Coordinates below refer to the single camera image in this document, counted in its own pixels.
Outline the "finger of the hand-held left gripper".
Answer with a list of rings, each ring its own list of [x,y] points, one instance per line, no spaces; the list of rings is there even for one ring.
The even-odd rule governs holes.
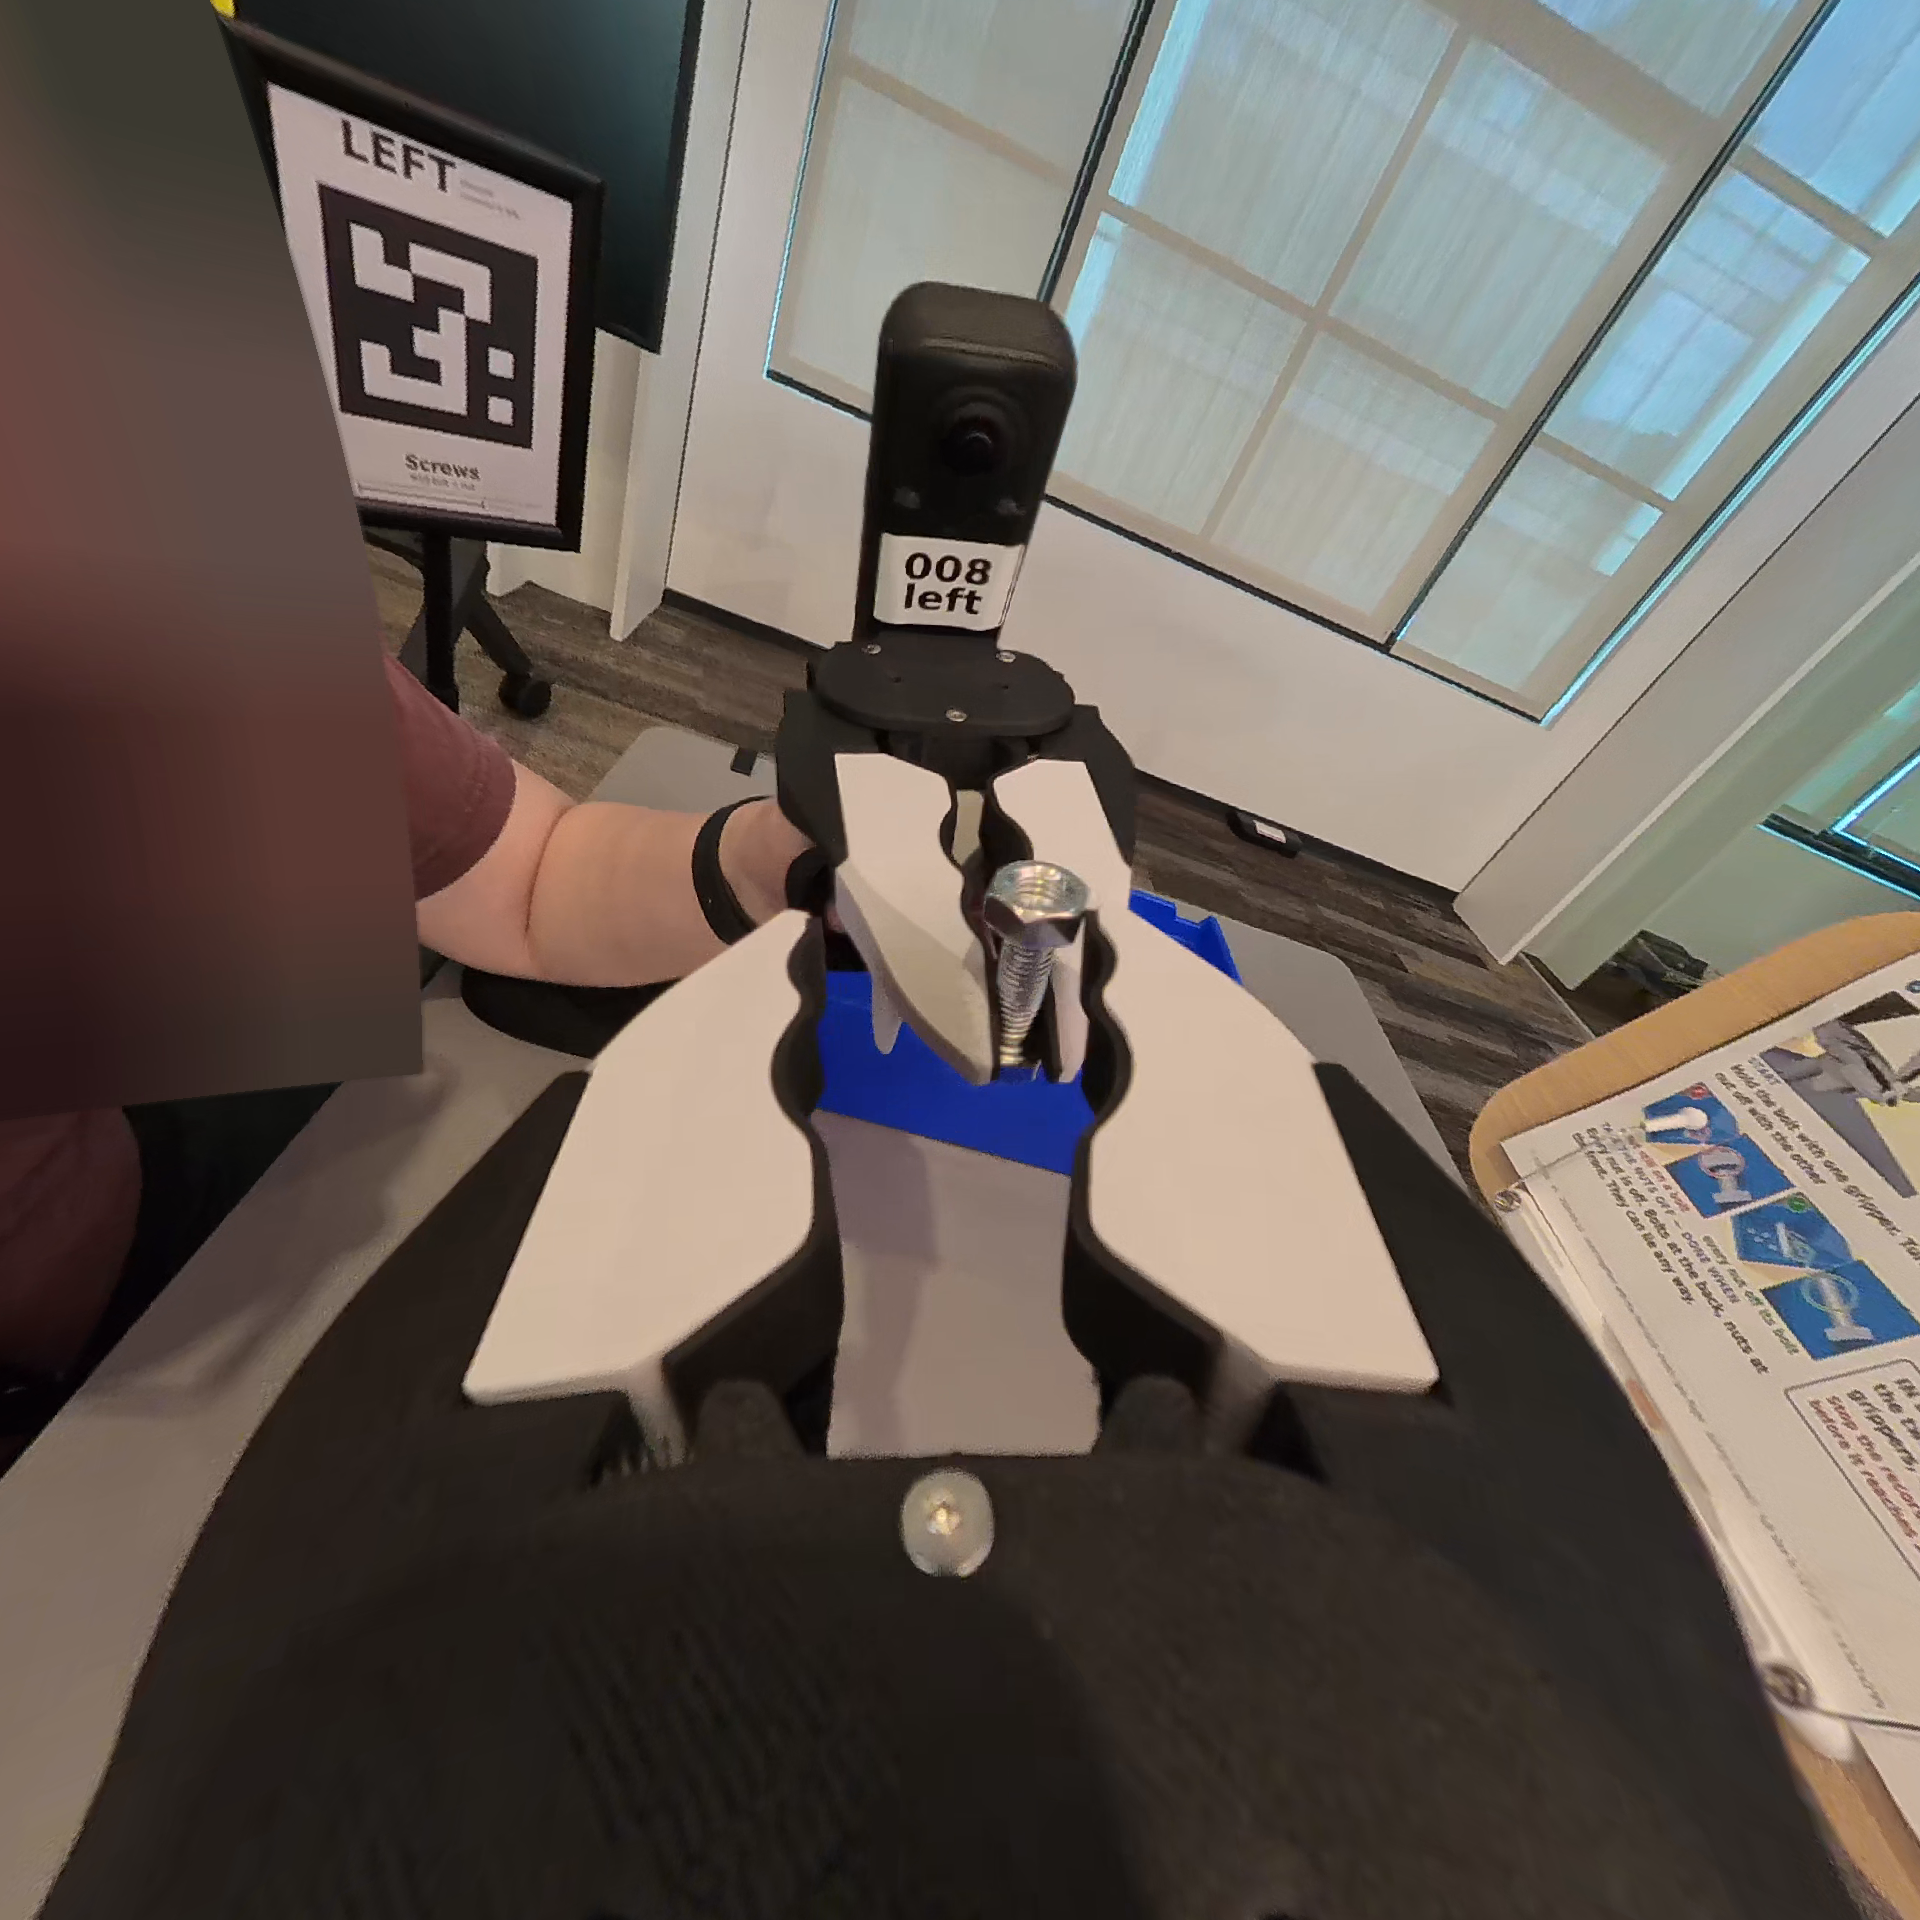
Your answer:
[[[1084,928],[1081,963],[1084,1006],[1090,967],[1090,930],[1095,928],[1095,917],[1111,907],[1111,828],[1088,770],[1081,763],[1025,763],[1009,774],[1000,774],[991,789],[990,826],[1017,828],[1027,846],[1027,853],[1009,853],[1000,861],[995,871],[1011,863],[1042,861],[1067,868],[1088,886],[1090,915]]]
[[[887,753],[833,761],[844,834],[835,911],[871,978],[874,1043],[913,1031],[970,1084],[994,1078],[987,952],[965,907],[965,875],[941,845],[944,776]]]

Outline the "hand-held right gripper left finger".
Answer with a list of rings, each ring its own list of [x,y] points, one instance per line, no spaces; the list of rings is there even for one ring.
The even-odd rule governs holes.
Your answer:
[[[844,1313],[812,1123],[827,984],[822,923],[785,911],[601,1049],[471,1353],[471,1404],[619,1394],[639,1421],[695,1421],[724,1381],[827,1391]]]

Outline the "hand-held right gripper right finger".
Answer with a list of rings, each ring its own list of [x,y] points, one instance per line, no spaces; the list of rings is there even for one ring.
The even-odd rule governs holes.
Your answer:
[[[1158,1376],[1206,1421],[1258,1421],[1293,1384],[1428,1392],[1437,1360],[1308,1047],[1130,907],[1084,935],[1061,1317],[1104,1401]]]

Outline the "steel hex bolt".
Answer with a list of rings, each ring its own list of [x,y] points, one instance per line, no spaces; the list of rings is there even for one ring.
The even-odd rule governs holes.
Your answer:
[[[994,958],[995,1069],[1043,1069],[1053,1081],[1079,1073],[1087,1041],[1081,1006],[1084,928],[1090,890],[1073,871],[1042,861],[1000,868],[983,897]]]

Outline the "blue plastic bin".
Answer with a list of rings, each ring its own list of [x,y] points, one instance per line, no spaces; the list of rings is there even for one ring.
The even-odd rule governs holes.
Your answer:
[[[1079,1078],[1053,1083],[1035,1069],[974,1086],[907,1027],[882,1052],[871,1031],[871,978],[854,967],[829,967],[818,1052],[818,1117],[848,1117],[1061,1178],[1095,1121]]]

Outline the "person's left forearm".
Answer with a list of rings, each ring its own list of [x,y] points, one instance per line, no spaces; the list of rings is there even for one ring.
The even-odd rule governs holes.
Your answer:
[[[489,849],[413,905],[424,949],[467,970],[564,988],[684,978],[724,941],[692,879],[703,818],[576,803],[513,766]]]

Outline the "person's left hand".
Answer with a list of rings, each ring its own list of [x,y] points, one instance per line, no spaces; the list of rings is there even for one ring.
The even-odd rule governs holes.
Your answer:
[[[822,869],[814,842],[785,819],[775,800],[734,803],[713,816],[713,871],[732,922],[753,930],[792,905],[795,871],[812,880]]]

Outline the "white framed window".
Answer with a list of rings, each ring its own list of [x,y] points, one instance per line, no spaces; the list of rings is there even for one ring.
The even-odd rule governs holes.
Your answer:
[[[829,4],[767,374],[1050,301],[1050,489],[1558,718],[1916,306],[1916,3]]]

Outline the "framed marker sign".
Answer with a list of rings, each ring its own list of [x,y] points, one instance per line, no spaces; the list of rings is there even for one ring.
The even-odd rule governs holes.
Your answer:
[[[459,709],[472,636],[506,713],[552,684],[489,595],[496,545],[584,533],[601,183],[336,60],[221,19],[361,534],[410,563],[402,664]]]

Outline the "white document stand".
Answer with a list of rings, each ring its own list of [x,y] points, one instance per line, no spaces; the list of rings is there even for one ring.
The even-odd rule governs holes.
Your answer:
[[[1796,1661],[1773,1653],[1756,1656],[1755,1672],[1769,1701],[1830,1759],[1844,1763],[1856,1755],[1866,1758],[1879,1742],[1916,1763],[1917,1726],[1912,1720],[1848,1708],[1839,1695],[1818,1692]]]

